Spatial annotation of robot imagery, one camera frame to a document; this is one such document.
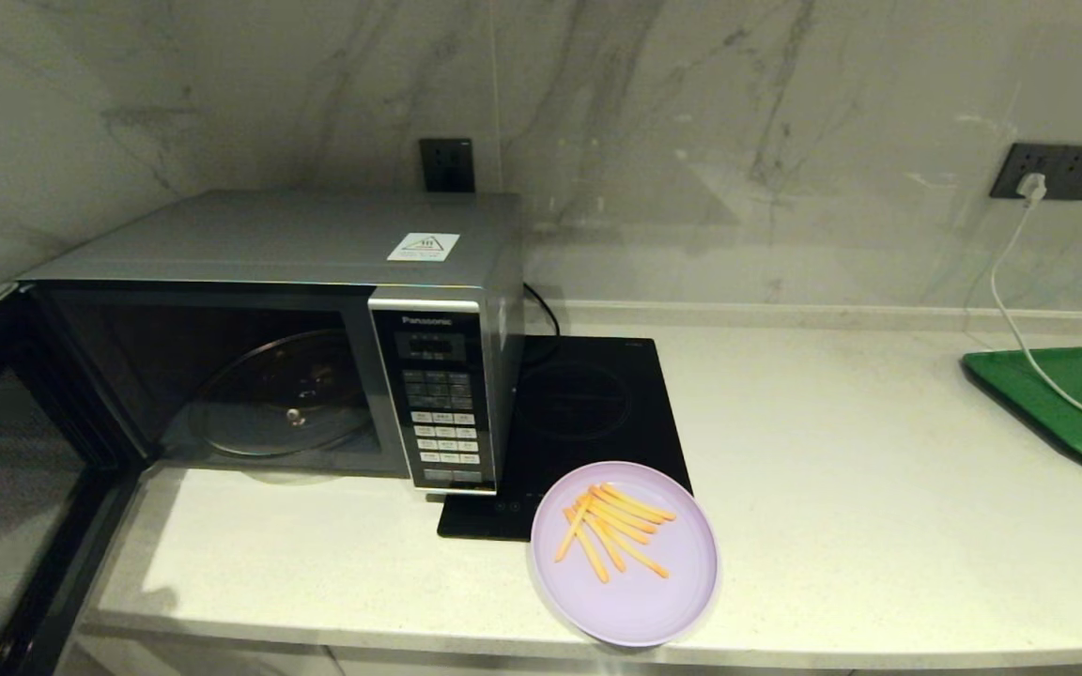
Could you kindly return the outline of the purple round plate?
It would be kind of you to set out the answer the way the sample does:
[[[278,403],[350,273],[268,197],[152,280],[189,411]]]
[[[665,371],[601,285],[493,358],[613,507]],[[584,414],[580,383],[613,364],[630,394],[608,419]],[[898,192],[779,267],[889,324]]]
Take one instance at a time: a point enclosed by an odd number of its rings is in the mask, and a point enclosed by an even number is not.
[[[677,515],[657,527],[648,545],[630,539],[665,566],[670,576],[657,576],[623,549],[626,571],[618,572],[589,526],[610,581],[598,582],[577,540],[565,560],[555,564],[567,530],[562,509],[582,496],[588,506],[589,488],[601,483],[613,483],[631,498]],[[538,594],[557,615],[589,637],[630,649],[648,649],[685,634],[716,600],[722,579],[716,534],[699,501],[662,472],[623,461],[593,463],[554,483],[536,511],[529,553]]]

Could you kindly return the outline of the small black wall socket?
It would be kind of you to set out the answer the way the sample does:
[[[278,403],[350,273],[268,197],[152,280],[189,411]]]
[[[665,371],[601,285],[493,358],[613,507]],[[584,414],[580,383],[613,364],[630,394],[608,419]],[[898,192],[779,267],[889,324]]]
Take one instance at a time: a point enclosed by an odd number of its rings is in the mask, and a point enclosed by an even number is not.
[[[426,193],[475,193],[472,140],[424,138],[418,150]]]

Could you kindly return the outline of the silver Panasonic microwave oven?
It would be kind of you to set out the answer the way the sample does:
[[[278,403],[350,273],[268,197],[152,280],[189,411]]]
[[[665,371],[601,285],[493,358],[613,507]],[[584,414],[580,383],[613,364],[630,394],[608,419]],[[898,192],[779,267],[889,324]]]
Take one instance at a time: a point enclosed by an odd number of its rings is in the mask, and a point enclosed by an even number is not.
[[[410,231],[443,262],[390,262]],[[522,206],[492,193],[203,193],[22,275],[151,462],[400,478],[494,495],[523,352]],[[194,435],[210,377],[263,344],[343,330],[372,430],[331,451],[235,458]]]

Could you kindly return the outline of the wide black wall socket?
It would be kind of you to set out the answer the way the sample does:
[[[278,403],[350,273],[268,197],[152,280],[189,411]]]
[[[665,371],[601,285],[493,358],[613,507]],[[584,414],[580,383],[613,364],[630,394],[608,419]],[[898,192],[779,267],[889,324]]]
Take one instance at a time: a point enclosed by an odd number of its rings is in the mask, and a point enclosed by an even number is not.
[[[1013,143],[988,196],[1010,200],[1025,197],[1018,188],[1030,173],[1043,176],[1044,200],[1082,201],[1082,146]]]

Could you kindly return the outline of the black induction cooktop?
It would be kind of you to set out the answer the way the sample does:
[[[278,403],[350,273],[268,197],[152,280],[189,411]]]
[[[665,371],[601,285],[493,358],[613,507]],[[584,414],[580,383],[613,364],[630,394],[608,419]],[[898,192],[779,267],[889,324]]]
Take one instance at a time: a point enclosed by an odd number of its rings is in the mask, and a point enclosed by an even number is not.
[[[605,461],[660,470],[691,492],[654,339],[529,335],[505,470],[493,498],[446,498],[443,538],[529,542],[568,472]]]

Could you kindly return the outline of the glossy beige base cabinet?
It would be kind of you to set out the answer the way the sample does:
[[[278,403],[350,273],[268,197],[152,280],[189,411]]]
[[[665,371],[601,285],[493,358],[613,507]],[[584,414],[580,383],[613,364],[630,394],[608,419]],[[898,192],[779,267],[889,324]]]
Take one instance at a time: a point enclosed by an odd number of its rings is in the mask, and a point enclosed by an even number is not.
[[[1082,676],[1082,664],[1005,668],[774,668],[338,649],[176,635],[78,634],[53,676]]]

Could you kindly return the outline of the white warning sticker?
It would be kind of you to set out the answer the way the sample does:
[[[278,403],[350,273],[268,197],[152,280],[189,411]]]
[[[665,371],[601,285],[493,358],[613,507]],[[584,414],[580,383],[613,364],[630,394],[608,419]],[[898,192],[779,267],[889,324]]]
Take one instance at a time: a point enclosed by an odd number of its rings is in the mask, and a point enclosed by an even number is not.
[[[392,249],[390,262],[443,262],[454,251],[459,234],[410,231]]]

